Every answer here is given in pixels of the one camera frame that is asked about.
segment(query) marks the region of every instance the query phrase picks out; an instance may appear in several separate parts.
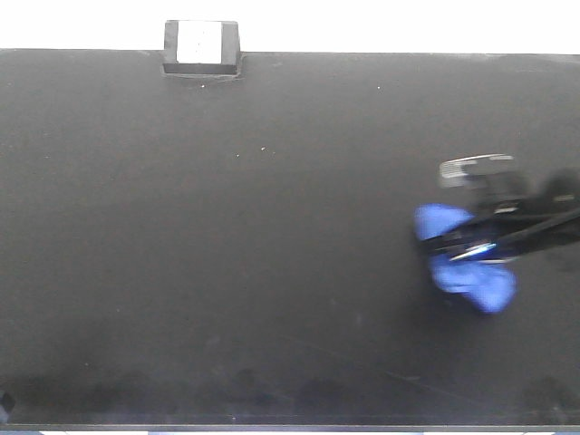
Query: white wall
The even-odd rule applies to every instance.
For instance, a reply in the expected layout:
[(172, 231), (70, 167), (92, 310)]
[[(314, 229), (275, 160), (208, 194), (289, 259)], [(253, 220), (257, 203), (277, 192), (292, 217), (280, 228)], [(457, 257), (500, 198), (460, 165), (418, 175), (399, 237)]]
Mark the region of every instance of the white wall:
[(243, 51), (580, 53), (580, 2), (571, 0), (2, 0), (0, 6), (2, 48), (156, 50), (165, 20), (199, 19), (238, 21)]

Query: dark stain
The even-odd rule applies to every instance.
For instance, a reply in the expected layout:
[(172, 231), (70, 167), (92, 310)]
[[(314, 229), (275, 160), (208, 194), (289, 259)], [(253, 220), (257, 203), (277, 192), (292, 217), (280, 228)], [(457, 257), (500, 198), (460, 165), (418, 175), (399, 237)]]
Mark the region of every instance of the dark stain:
[(551, 376), (533, 381), (524, 390), (522, 399), (522, 424), (580, 423), (580, 396)]

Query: blue cloth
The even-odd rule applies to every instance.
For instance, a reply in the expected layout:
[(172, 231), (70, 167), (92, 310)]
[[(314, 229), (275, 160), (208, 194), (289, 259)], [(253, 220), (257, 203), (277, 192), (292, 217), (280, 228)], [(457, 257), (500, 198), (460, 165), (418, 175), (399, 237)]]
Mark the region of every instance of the blue cloth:
[[(471, 219), (463, 208), (445, 204), (425, 204), (415, 212), (415, 228), (420, 240), (440, 236)], [(516, 292), (516, 277), (503, 265), (474, 260), (450, 261), (442, 254), (429, 259), (433, 281), (447, 293), (460, 293), (483, 313), (498, 313)]]

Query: black table surface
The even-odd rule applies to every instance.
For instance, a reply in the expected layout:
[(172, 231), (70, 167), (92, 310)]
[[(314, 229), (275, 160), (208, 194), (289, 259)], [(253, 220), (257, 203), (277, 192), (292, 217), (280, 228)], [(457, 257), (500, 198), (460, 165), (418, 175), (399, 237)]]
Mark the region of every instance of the black table surface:
[(11, 423), (580, 423), (580, 246), (477, 314), (412, 235), (443, 160), (580, 166), (580, 57), (0, 52)]

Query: white label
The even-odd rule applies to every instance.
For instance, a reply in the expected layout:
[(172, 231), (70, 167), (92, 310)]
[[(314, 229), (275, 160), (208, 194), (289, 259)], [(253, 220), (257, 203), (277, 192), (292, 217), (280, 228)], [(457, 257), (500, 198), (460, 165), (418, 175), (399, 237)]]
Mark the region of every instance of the white label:
[(180, 21), (179, 63), (221, 63), (221, 22)]

